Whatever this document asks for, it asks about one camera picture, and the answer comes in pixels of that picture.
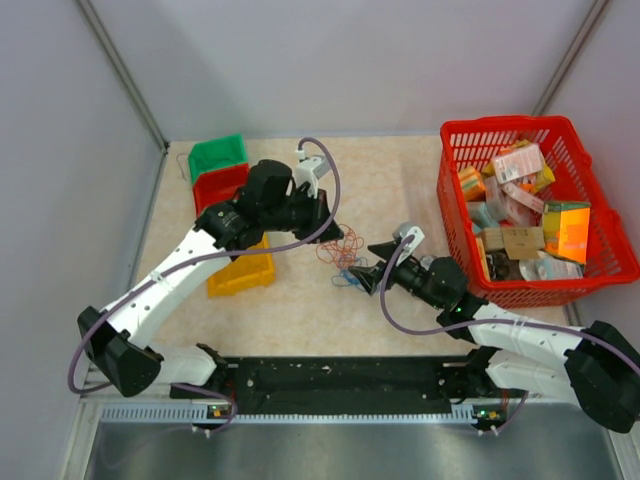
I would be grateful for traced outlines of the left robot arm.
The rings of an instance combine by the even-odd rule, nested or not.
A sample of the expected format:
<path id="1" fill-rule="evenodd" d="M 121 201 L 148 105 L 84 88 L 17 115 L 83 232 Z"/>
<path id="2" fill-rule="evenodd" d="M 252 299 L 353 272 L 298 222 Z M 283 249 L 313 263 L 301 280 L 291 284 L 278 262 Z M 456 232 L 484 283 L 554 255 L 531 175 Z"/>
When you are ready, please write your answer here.
<path id="1" fill-rule="evenodd" d="M 338 204 L 320 179 L 334 161 L 308 157 L 295 168 L 264 159 L 226 201 L 205 208 L 183 240 L 132 290 L 103 309 L 86 308 L 77 323 L 93 365 L 124 397 L 152 385 L 184 383 L 205 396 L 226 387 L 222 359 L 211 347 L 175 349 L 152 343 L 173 311 L 212 275 L 258 254 L 267 232 L 290 232 L 299 245 L 338 240 Z"/>

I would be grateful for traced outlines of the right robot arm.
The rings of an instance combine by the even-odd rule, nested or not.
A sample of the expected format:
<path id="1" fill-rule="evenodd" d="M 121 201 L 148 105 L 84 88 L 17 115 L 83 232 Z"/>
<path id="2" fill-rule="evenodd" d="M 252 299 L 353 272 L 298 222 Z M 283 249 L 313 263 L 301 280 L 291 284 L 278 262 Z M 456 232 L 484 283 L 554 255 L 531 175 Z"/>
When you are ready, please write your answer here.
<path id="1" fill-rule="evenodd" d="M 639 420 L 639 353 L 613 325 L 559 326 L 518 315 L 472 294 L 451 257 L 422 260 L 409 242 L 370 246 L 374 266 L 349 269 L 370 295 L 399 286 L 438 310 L 437 333 L 476 345 L 469 388 L 487 396 L 521 390 L 576 405 L 600 426 L 628 433 Z"/>

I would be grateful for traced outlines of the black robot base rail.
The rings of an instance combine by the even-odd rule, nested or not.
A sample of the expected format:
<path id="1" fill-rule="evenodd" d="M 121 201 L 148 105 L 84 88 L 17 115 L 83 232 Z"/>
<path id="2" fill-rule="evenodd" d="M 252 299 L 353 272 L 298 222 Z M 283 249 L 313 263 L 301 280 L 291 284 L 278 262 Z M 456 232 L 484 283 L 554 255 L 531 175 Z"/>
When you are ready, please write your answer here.
<path id="1" fill-rule="evenodd" d="M 233 399 L 243 415 L 448 413 L 465 400 L 503 404 L 516 389 L 496 386 L 467 355 L 230 357 L 201 388 L 173 387 L 173 399 Z"/>

